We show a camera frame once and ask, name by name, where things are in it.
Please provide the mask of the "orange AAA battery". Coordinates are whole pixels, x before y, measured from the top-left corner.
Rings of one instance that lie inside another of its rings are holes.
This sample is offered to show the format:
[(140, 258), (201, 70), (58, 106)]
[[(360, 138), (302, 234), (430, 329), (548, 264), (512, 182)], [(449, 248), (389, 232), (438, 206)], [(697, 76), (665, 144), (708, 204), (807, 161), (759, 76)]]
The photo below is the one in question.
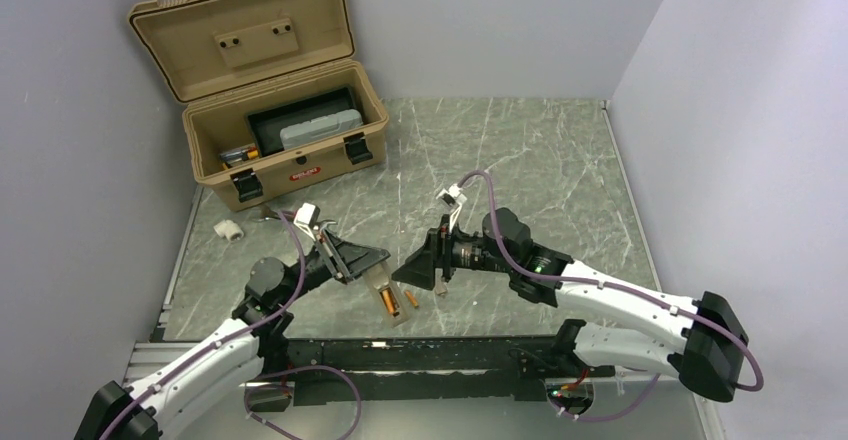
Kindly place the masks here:
[(409, 304), (410, 304), (410, 305), (411, 305), (414, 309), (418, 309), (418, 308), (419, 308), (419, 302), (418, 302), (418, 300), (416, 299), (416, 297), (413, 295), (413, 293), (412, 293), (411, 291), (409, 291), (409, 290), (405, 290), (405, 291), (404, 291), (404, 295), (405, 295), (406, 299), (408, 300)]
[(398, 317), (400, 315), (400, 306), (393, 291), (390, 288), (384, 288), (379, 291), (379, 295), (387, 314), (393, 318)]

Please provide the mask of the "white remote control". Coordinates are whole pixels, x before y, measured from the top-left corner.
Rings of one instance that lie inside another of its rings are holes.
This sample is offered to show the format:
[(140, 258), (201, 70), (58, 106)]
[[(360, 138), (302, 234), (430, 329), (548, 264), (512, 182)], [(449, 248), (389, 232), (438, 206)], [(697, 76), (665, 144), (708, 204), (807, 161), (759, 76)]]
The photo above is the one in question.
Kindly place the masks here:
[(397, 327), (411, 318), (408, 306), (401, 298), (396, 282), (385, 262), (368, 268), (362, 275), (369, 293), (377, 304), (382, 321), (390, 328)]

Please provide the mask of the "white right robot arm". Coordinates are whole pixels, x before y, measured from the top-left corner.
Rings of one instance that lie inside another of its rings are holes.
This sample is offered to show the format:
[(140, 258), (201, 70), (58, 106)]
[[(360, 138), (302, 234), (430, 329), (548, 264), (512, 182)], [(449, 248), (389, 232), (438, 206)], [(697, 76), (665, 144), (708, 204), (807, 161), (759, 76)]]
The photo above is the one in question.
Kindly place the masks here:
[(729, 301), (706, 291), (700, 298), (650, 290), (545, 247), (508, 208), (468, 234), (444, 215), (427, 231), (393, 280), (436, 291), (460, 269), (505, 274), (520, 298), (554, 308), (578, 307), (614, 322), (563, 322), (551, 348), (557, 371), (621, 366), (675, 378), (691, 392), (728, 403), (742, 385), (739, 376), (749, 338)]

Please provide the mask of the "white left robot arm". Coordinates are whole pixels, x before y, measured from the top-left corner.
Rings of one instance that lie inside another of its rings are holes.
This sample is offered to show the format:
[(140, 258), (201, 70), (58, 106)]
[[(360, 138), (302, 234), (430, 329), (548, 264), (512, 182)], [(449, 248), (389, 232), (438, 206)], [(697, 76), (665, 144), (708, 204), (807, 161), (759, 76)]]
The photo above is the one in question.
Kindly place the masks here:
[(93, 396), (78, 439), (171, 439), (222, 396), (253, 380), (283, 386), (288, 377), (317, 370), (317, 361), (289, 353), (284, 332), (289, 306), (336, 280), (349, 283), (383, 267), (387, 250), (324, 233), (293, 265), (257, 260), (243, 300), (206, 339), (175, 361), (128, 386), (111, 381)]

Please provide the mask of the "pack of batteries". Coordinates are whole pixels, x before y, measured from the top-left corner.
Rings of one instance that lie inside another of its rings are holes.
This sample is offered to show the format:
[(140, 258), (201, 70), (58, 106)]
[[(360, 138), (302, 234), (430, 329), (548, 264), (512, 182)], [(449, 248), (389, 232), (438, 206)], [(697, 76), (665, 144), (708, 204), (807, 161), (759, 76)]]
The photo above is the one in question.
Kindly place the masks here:
[(257, 159), (260, 151), (255, 144), (248, 144), (234, 149), (226, 150), (219, 154), (219, 160), (224, 170), (233, 168), (239, 164)]

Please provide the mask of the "silver open-end wrench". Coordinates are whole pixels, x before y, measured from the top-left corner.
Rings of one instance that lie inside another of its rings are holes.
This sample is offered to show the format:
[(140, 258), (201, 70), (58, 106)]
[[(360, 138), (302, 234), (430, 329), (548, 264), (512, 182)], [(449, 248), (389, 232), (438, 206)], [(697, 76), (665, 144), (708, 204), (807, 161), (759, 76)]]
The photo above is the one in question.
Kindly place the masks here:
[(295, 212), (284, 209), (272, 209), (269, 205), (262, 204), (259, 206), (258, 214), (255, 220), (257, 222), (276, 221), (281, 219), (293, 221), (295, 216)]

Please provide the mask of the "white plastic pipe fitting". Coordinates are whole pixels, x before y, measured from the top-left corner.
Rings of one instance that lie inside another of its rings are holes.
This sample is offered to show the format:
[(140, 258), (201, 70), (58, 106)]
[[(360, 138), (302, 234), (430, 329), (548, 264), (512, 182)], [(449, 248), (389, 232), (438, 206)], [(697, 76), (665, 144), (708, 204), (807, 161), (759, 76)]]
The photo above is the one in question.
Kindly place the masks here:
[(228, 242), (234, 242), (244, 237), (243, 229), (234, 221), (226, 219), (213, 226), (215, 234)]

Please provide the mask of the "grey plastic case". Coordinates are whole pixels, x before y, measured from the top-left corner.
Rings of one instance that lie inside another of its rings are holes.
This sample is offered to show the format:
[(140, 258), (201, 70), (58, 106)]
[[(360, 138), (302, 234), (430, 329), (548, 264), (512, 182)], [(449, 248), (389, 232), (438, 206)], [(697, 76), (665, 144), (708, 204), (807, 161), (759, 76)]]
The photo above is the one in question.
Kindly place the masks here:
[(310, 144), (363, 125), (361, 113), (356, 109), (347, 109), (291, 125), (280, 131), (279, 137), (284, 150), (291, 150)]

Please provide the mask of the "black tray in toolbox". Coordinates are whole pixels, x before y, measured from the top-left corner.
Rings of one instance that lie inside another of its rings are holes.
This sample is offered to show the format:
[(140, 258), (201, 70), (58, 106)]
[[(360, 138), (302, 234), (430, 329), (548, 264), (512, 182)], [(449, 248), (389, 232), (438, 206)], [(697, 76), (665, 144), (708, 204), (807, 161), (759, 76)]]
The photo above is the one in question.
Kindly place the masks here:
[(358, 110), (365, 124), (364, 114), (349, 86), (255, 111), (246, 120), (260, 154), (269, 156), (285, 151), (279, 137), (283, 128), (347, 109)]

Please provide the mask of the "tan plastic toolbox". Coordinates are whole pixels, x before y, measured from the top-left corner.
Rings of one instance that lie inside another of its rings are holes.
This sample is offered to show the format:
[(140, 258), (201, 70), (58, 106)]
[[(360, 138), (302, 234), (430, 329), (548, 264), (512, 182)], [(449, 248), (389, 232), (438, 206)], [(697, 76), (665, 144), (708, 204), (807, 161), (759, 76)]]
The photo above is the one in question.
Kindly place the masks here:
[[(347, 0), (150, 0), (128, 22), (184, 105), (196, 182), (232, 211), (384, 161), (389, 115), (355, 58)], [(349, 86), (359, 128), (224, 170), (255, 144), (246, 116)]]

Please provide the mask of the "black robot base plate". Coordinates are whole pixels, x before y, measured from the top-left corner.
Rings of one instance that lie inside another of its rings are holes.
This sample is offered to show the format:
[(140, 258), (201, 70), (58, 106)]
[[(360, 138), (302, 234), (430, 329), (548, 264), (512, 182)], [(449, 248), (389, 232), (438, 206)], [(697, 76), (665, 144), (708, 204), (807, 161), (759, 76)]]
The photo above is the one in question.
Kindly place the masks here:
[(272, 411), (285, 390), (296, 406), (354, 400), (511, 398), (543, 401), (546, 387), (609, 378), (553, 335), (290, 339), (263, 350), (254, 402)]

